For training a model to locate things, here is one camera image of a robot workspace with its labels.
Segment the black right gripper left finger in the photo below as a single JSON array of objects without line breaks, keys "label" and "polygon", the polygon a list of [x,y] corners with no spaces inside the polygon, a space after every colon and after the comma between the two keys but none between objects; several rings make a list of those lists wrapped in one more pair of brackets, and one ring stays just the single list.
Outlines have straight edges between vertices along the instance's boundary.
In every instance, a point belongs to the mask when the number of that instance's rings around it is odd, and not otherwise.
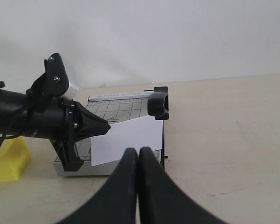
[{"label": "black right gripper left finger", "polygon": [[134,224],[137,163],[136,150],[126,149],[116,169],[97,193],[59,223]]}]

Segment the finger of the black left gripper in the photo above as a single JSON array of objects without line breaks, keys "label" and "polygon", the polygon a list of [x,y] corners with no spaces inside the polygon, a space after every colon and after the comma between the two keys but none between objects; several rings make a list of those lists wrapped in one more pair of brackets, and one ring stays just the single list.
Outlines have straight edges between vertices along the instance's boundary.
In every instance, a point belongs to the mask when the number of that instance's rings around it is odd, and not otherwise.
[{"label": "finger of the black left gripper", "polygon": [[88,111],[79,102],[74,103],[74,123],[77,123],[77,127],[74,128],[75,141],[105,135],[110,130],[106,120]]}]

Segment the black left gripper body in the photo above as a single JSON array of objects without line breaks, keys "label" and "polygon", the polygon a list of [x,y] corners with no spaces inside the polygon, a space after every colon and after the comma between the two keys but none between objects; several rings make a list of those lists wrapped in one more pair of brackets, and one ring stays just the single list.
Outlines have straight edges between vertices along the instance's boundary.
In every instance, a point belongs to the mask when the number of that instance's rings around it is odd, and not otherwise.
[{"label": "black left gripper body", "polygon": [[76,147],[83,111],[77,101],[53,98],[44,112],[29,112],[27,117],[25,136],[50,140],[65,172],[77,172],[84,163]]}]

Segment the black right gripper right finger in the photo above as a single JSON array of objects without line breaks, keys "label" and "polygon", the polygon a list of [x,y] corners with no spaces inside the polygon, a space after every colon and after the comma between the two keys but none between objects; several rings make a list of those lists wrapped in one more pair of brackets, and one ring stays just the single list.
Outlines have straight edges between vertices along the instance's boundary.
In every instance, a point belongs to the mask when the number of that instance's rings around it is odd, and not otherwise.
[{"label": "black right gripper right finger", "polygon": [[166,174],[151,148],[139,153],[142,224],[215,224],[216,217],[189,198]]}]

